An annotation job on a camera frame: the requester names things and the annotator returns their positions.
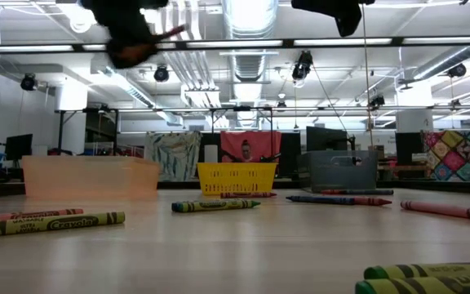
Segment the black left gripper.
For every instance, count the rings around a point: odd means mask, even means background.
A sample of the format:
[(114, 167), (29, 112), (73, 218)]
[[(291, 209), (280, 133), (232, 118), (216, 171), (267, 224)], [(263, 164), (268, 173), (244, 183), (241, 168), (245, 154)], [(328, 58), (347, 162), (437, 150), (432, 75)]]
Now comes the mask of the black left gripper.
[[(158, 53), (158, 39), (152, 34), (141, 9), (157, 10), (168, 5), (168, 0), (80, 0), (80, 5), (91, 11), (96, 22), (108, 29), (112, 39), (106, 43), (106, 53), (116, 69), (139, 65)], [(134, 61), (125, 56), (125, 47), (114, 39), (135, 41)]]

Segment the leaf print cloth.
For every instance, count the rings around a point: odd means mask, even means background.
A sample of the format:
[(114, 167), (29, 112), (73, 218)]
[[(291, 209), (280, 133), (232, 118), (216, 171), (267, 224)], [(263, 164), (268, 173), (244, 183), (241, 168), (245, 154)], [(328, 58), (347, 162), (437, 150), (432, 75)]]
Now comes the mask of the leaf print cloth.
[(159, 180), (192, 180), (197, 170), (202, 134), (198, 131), (146, 134), (144, 158), (160, 167)]

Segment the orange crayon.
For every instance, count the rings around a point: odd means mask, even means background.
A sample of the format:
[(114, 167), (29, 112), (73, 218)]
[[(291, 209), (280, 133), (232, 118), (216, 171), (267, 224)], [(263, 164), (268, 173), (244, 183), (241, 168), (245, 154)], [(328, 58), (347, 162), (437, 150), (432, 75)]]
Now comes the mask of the orange crayon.
[(153, 40), (154, 40), (154, 42), (161, 42), (162, 40), (174, 37), (174, 36), (178, 35), (179, 33), (183, 33), (187, 28), (188, 28), (187, 24), (179, 25), (177, 27), (174, 27), (173, 29), (170, 29), (167, 32), (154, 35)]
[(42, 212), (11, 212), (0, 214), (0, 221), (14, 220), (14, 219), (28, 219), (35, 217), (46, 217), (46, 216), (67, 216), (67, 215), (78, 215), (84, 212), (81, 208), (68, 208), (54, 211), (42, 211)]

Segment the colourful patchwork quilt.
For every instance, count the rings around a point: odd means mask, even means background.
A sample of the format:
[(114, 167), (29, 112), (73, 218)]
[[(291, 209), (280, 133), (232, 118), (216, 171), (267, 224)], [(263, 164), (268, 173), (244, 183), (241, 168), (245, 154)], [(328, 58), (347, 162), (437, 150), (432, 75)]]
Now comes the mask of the colourful patchwork quilt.
[(422, 131), (421, 137), (434, 180), (470, 182), (470, 130)]

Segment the person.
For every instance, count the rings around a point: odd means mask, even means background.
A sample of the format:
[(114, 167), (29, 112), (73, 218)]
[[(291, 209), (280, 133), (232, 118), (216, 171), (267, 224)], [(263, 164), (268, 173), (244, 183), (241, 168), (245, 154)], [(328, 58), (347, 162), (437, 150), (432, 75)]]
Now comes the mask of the person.
[(255, 158), (252, 155), (251, 145), (248, 140), (244, 140), (241, 144), (241, 161), (243, 163), (252, 163), (255, 161)]

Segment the yellow plastic basket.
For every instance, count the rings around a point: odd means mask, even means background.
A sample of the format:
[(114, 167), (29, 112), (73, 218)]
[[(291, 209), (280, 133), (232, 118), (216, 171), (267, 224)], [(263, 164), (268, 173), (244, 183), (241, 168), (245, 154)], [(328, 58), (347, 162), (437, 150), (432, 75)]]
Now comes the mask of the yellow plastic basket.
[(277, 163), (198, 163), (204, 195), (270, 192)]

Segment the pink red crayon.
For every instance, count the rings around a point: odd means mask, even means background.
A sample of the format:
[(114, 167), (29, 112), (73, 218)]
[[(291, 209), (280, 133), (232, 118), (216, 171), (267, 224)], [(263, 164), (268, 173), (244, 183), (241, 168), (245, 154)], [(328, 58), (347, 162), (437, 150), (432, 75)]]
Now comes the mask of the pink red crayon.
[(470, 207), (457, 207), (439, 203), (424, 203), (416, 201), (401, 201), (400, 206), (404, 210), (453, 216), (470, 220)]

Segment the black monitor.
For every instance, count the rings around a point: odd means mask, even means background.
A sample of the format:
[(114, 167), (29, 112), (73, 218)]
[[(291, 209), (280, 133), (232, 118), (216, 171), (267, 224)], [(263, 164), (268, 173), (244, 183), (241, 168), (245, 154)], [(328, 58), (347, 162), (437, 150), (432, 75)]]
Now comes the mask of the black monitor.
[(31, 155), (32, 142), (32, 134), (7, 137), (5, 144), (6, 160), (20, 160), (23, 156)]
[(307, 151), (347, 150), (347, 132), (322, 127), (306, 127)]
[(423, 142), (420, 132), (395, 134), (397, 164), (406, 166), (413, 162), (413, 154), (421, 154), (423, 152)]

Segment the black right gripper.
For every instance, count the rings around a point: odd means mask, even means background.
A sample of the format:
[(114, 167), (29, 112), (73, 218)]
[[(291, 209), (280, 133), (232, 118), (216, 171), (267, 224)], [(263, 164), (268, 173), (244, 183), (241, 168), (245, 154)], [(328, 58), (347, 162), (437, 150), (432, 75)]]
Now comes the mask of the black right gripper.
[(294, 9), (332, 17), (342, 38), (353, 35), (361, 21), (361, 0), (291, 0), (290, 3)]

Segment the silver ceiling duct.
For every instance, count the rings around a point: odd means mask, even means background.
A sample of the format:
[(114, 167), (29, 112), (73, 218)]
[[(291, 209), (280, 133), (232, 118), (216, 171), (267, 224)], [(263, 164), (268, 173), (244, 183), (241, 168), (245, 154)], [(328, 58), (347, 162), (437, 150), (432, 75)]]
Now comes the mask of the silver ceiling duct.
[[(226, 38), (236, 41), (273, 35), (278, 0), (221, 0)], [(262, 94), (268, 56), (263, 49), (234, 49), (228, 54), (233, 97), (238, 106), (254, 108)]]

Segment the black overhead crossbar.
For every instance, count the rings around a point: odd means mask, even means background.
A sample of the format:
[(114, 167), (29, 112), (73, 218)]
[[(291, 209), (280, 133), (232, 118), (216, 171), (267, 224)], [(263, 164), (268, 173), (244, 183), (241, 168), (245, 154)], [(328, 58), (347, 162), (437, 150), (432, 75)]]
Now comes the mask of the black overhead crossbar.
[[(218, 51), (218, 50), (271, 50), (308, 48), (355, 47), (456, 47), (470, 46), (468, 36), (393, 37), (393, 38), (308, 38), (308, 39), (247, 39), (247, 40), (192, 40), (162, 42), (161, 51)], [(0, 45), (1, 55), (101, 53), (106, 46), (100, 43), (84, 44), (20, 44)]]

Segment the orange translucent plastic bin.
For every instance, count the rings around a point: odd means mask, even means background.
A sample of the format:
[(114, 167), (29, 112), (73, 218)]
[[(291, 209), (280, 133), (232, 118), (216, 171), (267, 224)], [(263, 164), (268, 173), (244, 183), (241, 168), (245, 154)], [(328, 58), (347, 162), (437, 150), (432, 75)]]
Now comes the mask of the orange translucent plastic bin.
[(157, 196), (158, 163), (120, 156), (25, 156), (26, 196), (41, 200), (145, 200)]

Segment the black background rig frame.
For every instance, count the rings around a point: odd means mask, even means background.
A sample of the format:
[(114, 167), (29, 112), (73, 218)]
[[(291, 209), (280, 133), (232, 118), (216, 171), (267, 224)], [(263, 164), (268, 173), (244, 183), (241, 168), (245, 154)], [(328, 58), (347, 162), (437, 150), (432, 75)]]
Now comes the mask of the black background rig frame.
[(212, 119), (211, 123), (211, 132), (215, 132), (215, 122), (217, 119), (215, 118), (216, 112), (222, 112), (225, 114), (228, 111), (233, 112), (250, 112), (250, 111), (268, 111), (269, 112), (269, 121), (273, 123), (273, 112), (274, 108), (269, 106), (264, 107), (250, 107), (246, 105), (242, 106), (233, 106), (233, 107), (220, 107), (220, 108), (145, 108), (145, 109), (116, 109), (116, 108), (105, 108), (102, 109), (95, 109), (95, 108), (85, 108), (85, 109), (76, 109), (76, 110), (61, 110), (56, 109), (55, 113), (60, 115), (59, 121), (59, 134), (58, 134), (58, 144), (57, 149), (62, 149), (63, 144), (63, 135), (64, 135), (64, 125), (73, 117), (75, 114), (78, 113), (114, 113), (115, 117), (115, 128), (113, 133), (113, 143), (112, 143), (112, 153), (113, 155), (117, 154), (117, 147), (118, 147), (118, 134), (121, 133), (120, 131), (120, 122), (121, 122), (121, 115), (126, 113), (209, 113)]

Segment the red violet crayon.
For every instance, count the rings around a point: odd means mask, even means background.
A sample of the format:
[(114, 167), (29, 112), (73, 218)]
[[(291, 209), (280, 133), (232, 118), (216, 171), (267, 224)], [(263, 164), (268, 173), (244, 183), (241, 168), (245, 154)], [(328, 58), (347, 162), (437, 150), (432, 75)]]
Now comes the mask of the red violet crayon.
[(272, 192), (249, 192), (249, 193), (222, 193), (221, 198), (273, 198), (277, 194)]

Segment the purple blue crayon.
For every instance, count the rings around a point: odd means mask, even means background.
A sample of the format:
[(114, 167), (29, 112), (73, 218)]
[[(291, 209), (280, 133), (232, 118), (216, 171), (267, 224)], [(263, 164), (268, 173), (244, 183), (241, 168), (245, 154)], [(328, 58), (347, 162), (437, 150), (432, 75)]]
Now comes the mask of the purple blue crayon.
[(325, 198), (311, 196), (289, 196), (287, 200), (297, 203), (318, 203), (318, 204), (334, 204), (334, 205), (355, 205), (354, 198)]

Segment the red cloth backdrop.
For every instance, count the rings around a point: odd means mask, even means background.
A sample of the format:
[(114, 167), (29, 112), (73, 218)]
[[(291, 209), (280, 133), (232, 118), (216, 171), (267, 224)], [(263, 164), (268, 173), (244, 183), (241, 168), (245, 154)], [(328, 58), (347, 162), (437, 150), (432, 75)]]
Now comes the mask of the red cloth backdrop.
[(220, 152), (223, 163), (242, 163), (241, 144), (248, 140), (253, 163), (265, 162), (280, 153), (282, 134), (279, 131), (243, 131), (220, 133)]

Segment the yellow green crayon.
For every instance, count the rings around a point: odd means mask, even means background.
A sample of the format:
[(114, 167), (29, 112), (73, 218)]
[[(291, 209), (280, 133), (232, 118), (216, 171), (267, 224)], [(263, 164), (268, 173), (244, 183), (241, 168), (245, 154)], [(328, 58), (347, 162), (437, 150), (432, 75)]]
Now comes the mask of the yellow green crayon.
[(377, 265), (366, 268), (363, 278), (422, 278), (458, 275), (470, 275), (470, 263)]
[(369, 279), (356, 283), (354, 294), (470, 294), (470, 275)]
[(79, 229), (100, 225), (118, 225), (124, 223), (125, 220), (125, 212), (87, 213), (66, 216), (44, 216), (26, 219), (0, 220), (0, 236), (64, 229)]
[(220, 210), (234, 209), (251, 209), (260, 205), (260, 202), (244, 199), (229, 199), (215, 201), (186, 201), (184, 203), (184, 211), (180, 213), (190, 212), (208, 212)]

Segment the grey plastic bin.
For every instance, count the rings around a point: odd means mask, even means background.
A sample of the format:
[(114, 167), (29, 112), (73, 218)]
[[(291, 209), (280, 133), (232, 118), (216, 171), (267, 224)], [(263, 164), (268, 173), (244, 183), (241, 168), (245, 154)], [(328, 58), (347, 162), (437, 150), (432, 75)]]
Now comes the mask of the grey plastic bin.
[(378, 155), (374, 151), (309, 151), (297, 157), (302, 189), (375, 189)]

